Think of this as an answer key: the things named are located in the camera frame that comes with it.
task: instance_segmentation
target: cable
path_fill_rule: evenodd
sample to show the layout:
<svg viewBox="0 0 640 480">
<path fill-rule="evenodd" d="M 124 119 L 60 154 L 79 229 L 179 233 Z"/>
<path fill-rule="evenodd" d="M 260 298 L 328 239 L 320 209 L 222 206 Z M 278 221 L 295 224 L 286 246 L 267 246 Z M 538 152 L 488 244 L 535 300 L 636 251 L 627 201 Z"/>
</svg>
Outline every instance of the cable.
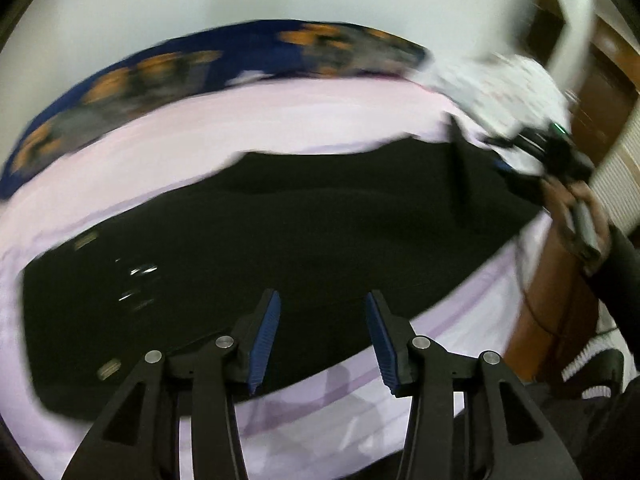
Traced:
<svg viewBox="0 0 640 480">
<path fill-rule="evenodd" d="M 522 301 L 526 307 L 526 309 L 529 311 L 529 315 L 531 316 L 531 319 L 533 319 L 533 321 L 536 323 L 536 325 L 538 325 L 544 332 L 548 333 L 549 335 L 553 336 L 553 337 L 557 337 L 558 339 L 563 339 L 563 340 L 567 340 L 567 339 L 572 339 L 571 336 L 568 336 L 567 334 L 561 334 L 556 332 L 555 330 L 551 330 L 549 327 L 545 326 L 544 323 L 542 323 L 540 321 L 540 318 L 538 317 L 538 314 L 536 314 L 533 311 L 533 307 L 531 306 L 531 304 L 529 303 L 529 297 L 527 295 L 527 291 L 525 290 L 524 287 L 524 279 L 522 276 L 522 259 L 524 256 L 524 248 L 522 246 L 522 231 L 518 232 L 515 236 L 515 252 L 514 252 L 514 263 L 515 263 L 515 267 L 516 267 L 516 281 L 518 283 L 518 288 L 520 289 L 520 293 L 522 295 Z M 612 332 L 615 332 L 616 330 L 618 330 L 618 327 L 615 326 L 613 328 L 609 328 L 607 330 L 604 330 L 602 332 L 596 332 L 595 336 L 601 336 L 601 335 L 607 335 L 610 334 Z"/>
</svg>

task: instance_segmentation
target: blue blanket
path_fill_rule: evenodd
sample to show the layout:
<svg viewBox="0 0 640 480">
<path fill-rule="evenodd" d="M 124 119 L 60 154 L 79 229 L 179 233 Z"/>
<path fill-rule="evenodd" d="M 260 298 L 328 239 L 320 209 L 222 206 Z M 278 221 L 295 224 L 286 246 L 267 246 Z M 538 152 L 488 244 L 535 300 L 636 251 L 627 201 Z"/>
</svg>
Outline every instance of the blue blanket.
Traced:
<svg viewBox="0 0 640 480">
<path fill-rule="evenodd" d="M 423 47 L 347 23 L 263 20 L 165 41 L 93 74 L 31 121 L 2 170 L 8 198 L 54 160 L 187 96 L 262 78 L 404 75 Z"/>
</svg>

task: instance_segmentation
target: white wall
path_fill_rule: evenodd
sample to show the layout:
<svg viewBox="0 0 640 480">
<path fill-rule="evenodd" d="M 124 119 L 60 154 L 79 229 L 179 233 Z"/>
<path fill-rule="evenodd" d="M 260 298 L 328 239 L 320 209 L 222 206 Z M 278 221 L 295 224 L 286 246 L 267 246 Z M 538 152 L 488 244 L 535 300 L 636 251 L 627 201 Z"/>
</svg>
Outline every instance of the white wall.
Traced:
<svg viewBox="0 0 640 480">
<path fill-rule="evenodd" d="M 640 224 L 640 101 L 593 177 L 591 187 L 625 234 Z"/>
<path fill-rule="evenodd" d="M 640 52 L 640 44 L 633 34 L 620 11 L 611 0 L 595 0 L 596 14 L 620 35 L 628 44 L 630 44 L 637 52 Z"/>
<path fill-rule="evenodd" d="M 586 0 L 553 67 L 571 79 Z M 203 28 L 259 18 L 345 21 L 423 44 L 437 59 L 509 49 L 527 0 L 35 0 L 0 53 L 0 160 L 28 121 L 86 76 L 137 50 Z M 571 57 L 571 62 L 563 59 Z"/>
<path fill-rule="evenodd" d="M 560 0 L 567 24 L 549 60 L 548 72 L 562 90 L 573 90 L 579 83 L 595 26 L 594 0 Z"/>
</svg>

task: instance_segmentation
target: white bedsheet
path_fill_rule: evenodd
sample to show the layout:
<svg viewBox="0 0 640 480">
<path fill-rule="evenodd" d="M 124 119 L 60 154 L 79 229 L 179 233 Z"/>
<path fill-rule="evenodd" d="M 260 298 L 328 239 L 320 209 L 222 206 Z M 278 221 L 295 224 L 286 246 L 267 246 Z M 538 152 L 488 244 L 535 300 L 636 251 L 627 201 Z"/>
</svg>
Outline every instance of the white bedsheet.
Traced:
<svg viewBox="0 0 640 480">
<path fill-rule="evenodd" d="M 413 79 L 447 95 L 500 136 L 513 137 L 523 125 L 546 128 L 549 121 L 571 128 L 566 98 L 545 68 L 528 57 L 436 60 Z"/>
<path fill-rule="evenodd" d="M 265 82 L 198 96 L 126 124 L 64 156 L 18 190 L 0 217 L 0 413 L 46 480 L 59 479 L 88 429 L 47 412 L 31 387 L 20 274 L 38 254 L 106 218 L 232 164 L 239 153 L 350 153 L 404 132 L 445 140 L 445 113 L 468 140 L 482 130 L 446 97 L 383 78 Z M 526 229 L 528 272 L 548 221 Z M 413 321 L 449 351 L 504 351 L 520 296 L 512 244 Z M 236 407 L 253 479 L 331 479 L 400 449 L 409 401 L 382 384 L 371 348 L 280 392 Z M 193 475 L 188 420 L 180 428 L 181 478 Z"/>
</svg>

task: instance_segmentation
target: wooden door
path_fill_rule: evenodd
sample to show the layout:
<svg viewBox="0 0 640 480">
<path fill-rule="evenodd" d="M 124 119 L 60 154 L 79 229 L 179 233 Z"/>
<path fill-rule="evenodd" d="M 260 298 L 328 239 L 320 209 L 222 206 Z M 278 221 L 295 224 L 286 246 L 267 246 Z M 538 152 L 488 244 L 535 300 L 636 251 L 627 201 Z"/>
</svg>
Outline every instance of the wooden door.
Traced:
<svg viewBox="0 0 640 480">
<path fill-rule="evenodd" d="M 629 235 L 629 240 L 636 249 L 640 249 L 640 225 Z"/>
<path fill-rule="evenodd" d="M 504 353 L 523 381 L 554 380 L 595 334 L 598 300 L 581 267 L 552 226 Z"/>
<path fill-rule="evenodd" d="M 593 48 L 571 128 L 578 149 L 596 166 L 616 142 L 637 98 L 636 87 L 625 73 Z"/>
</svg>

